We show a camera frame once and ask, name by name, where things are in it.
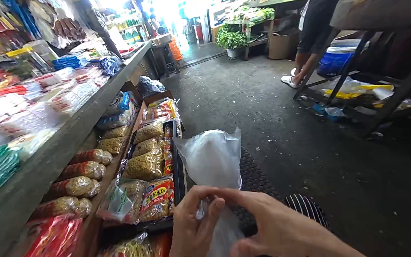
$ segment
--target black tray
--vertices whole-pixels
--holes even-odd
[[[167,121],[163,124],[163,130],[166,126],[172,126],[174,137],[178,137],[175,120]],[[127,159],[122,160],[120,169],[117,173],[117,178],[121,178],[125,169],[127,160],[132,158],[135,149],[134,138],[135,131],[131,137],[130,146],[128,148]],[[174,201],[178,205],[185,196],[185,178],[183,173],[183,162],[180,159],[177,147],[174,144],[173,149],[174,163]],[[157,233],[165,230],[170,230],[174,226],[174,217],[169,216],[163,219],[141,222],[137,225],[121,224],[118,226],[104,227],[101,231],[100,248],[105,249],[113,244],[116,244],[125,239],[131,239],[141,232]]]

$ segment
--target striped cloth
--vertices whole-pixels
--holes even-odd
[[[291,209],[320,223],[329,231],[331,230],[331,227],[328,223],[328,219],[326,218],[326,215],[323,213],[321,207],[316,205],[308,197],[302,196],[300,194],[293,194],[285,197],[285,199],[283,199],[282,202]]]

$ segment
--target potted plant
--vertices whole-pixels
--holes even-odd
[[[227,49],[229,57],[236,58],[240,49],[248,45],[247,36],[241,32],[232,32],[227,25],[223,25],[218,31],[216,45]]]

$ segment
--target hand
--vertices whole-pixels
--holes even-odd
[[[213,197],[220,189],[193,186],[174,209],[174,230],[169,257],[205,257],[212,242],[213,230],[225,206],[225,200],[215,198],[202,221],[196,219],[200,200]]]
[[[265,193],[221,189],[216,195],[246,208],[258,226],[256,235],[237,241],[231,257],[363,256],[316,221]]]

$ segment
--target black plastic bag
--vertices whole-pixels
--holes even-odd
[[[142,98],[147,98],[153,96],[156,93],[166,91],[166,88],[158,80],[151,80],[149,77],[139,76],[137,90],[139,90]]]

